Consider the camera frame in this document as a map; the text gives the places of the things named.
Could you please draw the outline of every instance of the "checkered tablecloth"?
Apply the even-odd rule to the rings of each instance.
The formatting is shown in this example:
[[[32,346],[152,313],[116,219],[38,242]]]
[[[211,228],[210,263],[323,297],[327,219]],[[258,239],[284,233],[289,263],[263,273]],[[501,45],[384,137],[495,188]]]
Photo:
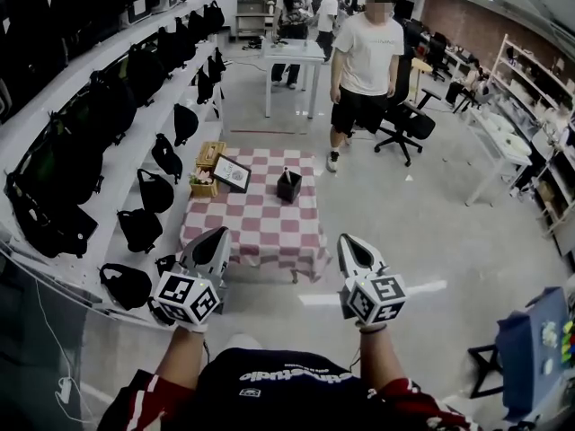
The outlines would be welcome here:
[[[232,233],[230,262],[269,271],[286,268],[318,280],[332,256],[317,212],[312,154],[228,148],[226,155],[252,170],[247,193],[230,193],[220,183],[217,197],[191,198],[180,231],[182,248],[223,225]],[[293,205],[276,196],[286,166],[302,176]]]

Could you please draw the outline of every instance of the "photo frame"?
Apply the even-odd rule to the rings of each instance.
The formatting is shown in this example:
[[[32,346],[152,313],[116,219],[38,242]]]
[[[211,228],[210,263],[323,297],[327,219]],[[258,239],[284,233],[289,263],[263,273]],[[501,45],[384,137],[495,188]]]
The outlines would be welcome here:
[[[216,160],[212,176],[214,179],[229,185],[232,189],[245,193],[248,190],[248,185],[250,185],[252,170],[220,154]]]

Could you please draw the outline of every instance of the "gray floor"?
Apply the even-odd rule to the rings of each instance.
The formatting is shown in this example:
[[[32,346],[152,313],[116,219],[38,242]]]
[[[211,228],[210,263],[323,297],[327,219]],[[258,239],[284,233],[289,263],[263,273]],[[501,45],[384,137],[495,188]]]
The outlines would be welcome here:
[[[554,242],[542,235],[536,206],[505,195],[495,198],[501,187],[471,207],[464,205],[485,161],[459,117],[434,100],[426,112],[437,127],[423,143],[423,154],[412,152],[411,168],[404,166],[397,145],[374,153],[374,143],[383,140],[383,134],[358,132],[352,146],[342,151],[337,175],[323,171],[332,109],[330,67],[322,66],[315,119],[306,116],[308,93],[285,86],[274,88],[272,117],[265,119],[265,74],[256,68],[262,62],[248,57],[255,53],[238,48],[226,53],[238,57],[228,67],[223,86],[228,146],[300,149],[317,155],[320,217],[330,251],[335,254],[341,233],[355,234],[378,247],[408,286],[437,289],[410,300],[392,325],[394,340],[406,371],[426,391],[439,398],[464,395],[473,371],[466,349],[492,343],[498,318],[524,306],[545,286],[562,285],[570,275]],[[447,88],[425,75],[421,86],[440,94]],[[226,314],[210,321],[212,355],[231,335],[245,332],[267,348],[312,351],[348,366],[358,348],[353,322],[343,321],[337,307],[306,306],[299,298],[333,294],[341,285],[335,261],[315,285],[233,283]],[[83,381],[114,396],[138,368],[155,369],[169,337],[165,331],[89,315]],[[478,419],[480,408],[473,407]],[[493,415],[484,415],[485,426],[491,425]]]

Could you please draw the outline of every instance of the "person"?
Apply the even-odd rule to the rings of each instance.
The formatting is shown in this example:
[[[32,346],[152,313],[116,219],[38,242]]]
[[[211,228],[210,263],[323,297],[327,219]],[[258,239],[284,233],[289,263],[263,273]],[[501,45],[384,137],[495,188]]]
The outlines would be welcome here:
[[[155,374],[137,371],[98,429],[184,431],[321,423],[384,429],[478,429],[406,377],[385,324],[360,327],[360,378],[327,358],[261,349],[246,335],[201,370],[204,333],[178,327]]]
[[[446,94],[446,102],[453,107],[456,105],[456,99],[459,94],[463,93],[468,97],[473,96],[473,93],[480,83],[481,76],[482,70],[479,59],[475,58],[469,65],[469,73],[467,74],[467,77],[463,81],[457,78],[449,85],[449,89]]]
[[[305,40],[307,38],[307,24],[314,17],[312,0],[278,0],[276,13],[273,18],[272,37],[282,39]],[[286,68],[285,64],[276,64],[271,69],[271,81],[276,86],[281,83],[281,77]],[[287,76],[287,87],[295,90],[299,66],[290,66]]]
[[[319,33],[316,42],[323,49],[325,62],[329,62],[332,58],[333,25],[338,15],[339,2],[340,0],[322,0],[320,8],[317,11],[319,16],[317,23]]]
[[[327,169],[336,172],[340,145],[354,123],[375,133],[393,95],[403,28],[392,19],[397,0],[366,0],[366,11],[351,16],[333,43],[331,151]]]

